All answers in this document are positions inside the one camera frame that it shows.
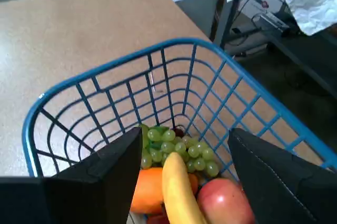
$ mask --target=red apple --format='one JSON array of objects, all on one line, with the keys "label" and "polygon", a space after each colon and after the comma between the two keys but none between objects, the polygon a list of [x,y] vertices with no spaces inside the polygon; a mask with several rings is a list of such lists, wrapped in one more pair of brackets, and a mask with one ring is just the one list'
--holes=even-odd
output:
[{"label": "red apple", "polygon": [[147,219],[146,224],[170,224],[166,215],[154,215]]},{"label": "red apple", "polygon": [[216,178],[203,186],[198,205],[209,224],[254,224],[254,213],[242,187],[229,179]]}]

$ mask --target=banana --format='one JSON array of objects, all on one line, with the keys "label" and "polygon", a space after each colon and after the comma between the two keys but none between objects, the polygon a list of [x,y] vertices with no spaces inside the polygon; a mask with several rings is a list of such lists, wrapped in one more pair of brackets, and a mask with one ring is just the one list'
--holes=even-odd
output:
[{"label": "banana", "polygon": [[172,152],[162,173],[163,196],[170,224],[207,224],[193,195],[181,156]]}]

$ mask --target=metal table leg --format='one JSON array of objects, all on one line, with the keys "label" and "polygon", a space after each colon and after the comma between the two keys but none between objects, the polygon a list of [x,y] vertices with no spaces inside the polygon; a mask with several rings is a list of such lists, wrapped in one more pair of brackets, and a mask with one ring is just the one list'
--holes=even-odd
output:
[{"label": "metal table leg", "polygon": [[214,44],[220,46],[221,48],[225,47],[225,39],[230,33],[239,3],[240,0],[233,0],[228,3],[225,1],[223,4],[214,39]]}]

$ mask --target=basket rim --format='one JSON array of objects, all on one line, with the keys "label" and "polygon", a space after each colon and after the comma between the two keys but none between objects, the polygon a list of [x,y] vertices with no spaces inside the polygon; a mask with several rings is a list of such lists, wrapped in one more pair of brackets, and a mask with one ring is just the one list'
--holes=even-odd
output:
[{"label": "basket rim", "polygon": [[37,153],[32,151],[36,149],[34,142],[34,125],[41,108],[55,95],[59,94],[63,90],[75,85],[78,82],[82,82],[90,79],[94,75],[102,74],[114,67],[120,66],[129,61],[133,61],[140,57],[154,53],[156,51],[165,49],[174,45],[196,45],[197,47],[206,48],[213,53],[217,54],[222,60],[224,60],[238,75],[242,76],[242,79],[252,87],[255,91],[260,92],[261,97],[279,114],[281,117],[296,131],[298,135],[305,135],[306,143],[317,152],[321,157],[324,157],[324,166],[333,166],[337,169],[337,155],[323,143],[309,128],[307,128],[291,111],[288,110],[280,101],[278,101],[273,95],[271,95],[250,73],[248,73],[238,62],[233,60],[226,54],[220,47],[215,44],[199,39],[181,37],[167,40],[147,48],[130,53],[126,56],[122,56],[118,59],[112,60],[108,63],[102,64],[96,68],[83,72],[79,75],[71,77],[67,80],[56,84],[48,89],[46,92],[38,97],[38,100],[32,105],[28,114],[24,120],[22,128],[22,143],[27,163],[28,173],[31,177],[42,176],[42,168],[38,160]]}]

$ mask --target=stitching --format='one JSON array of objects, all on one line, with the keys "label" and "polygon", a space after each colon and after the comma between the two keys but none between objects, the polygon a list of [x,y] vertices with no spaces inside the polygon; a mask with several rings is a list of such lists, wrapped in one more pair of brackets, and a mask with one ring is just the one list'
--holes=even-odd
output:
[{"label": "stitching", "polygon": [[276,178],[283,184],[283,186],[287,189],[287,191],[291,194],[291,196],[297,201],[297,203],[306,211],[306,213],[311,217],[312,220],[317,221],[315,217],[311,214],[310,210],[305,207],[305,205],[293,194],[293,192],[286,186],[286,184],[282,181],[282,179],[276,174],[276,172],[268,165],[266,164],[263,160],[261,160],[257,155],[253,153],[246,145],[243,144],[243,142],[235,136],[235,138],[239,141],[239,143],[245,147],[250,153],[252,153],[260,162],[262,162],[268,169],[272,171],[272,173],[276,176]]}]

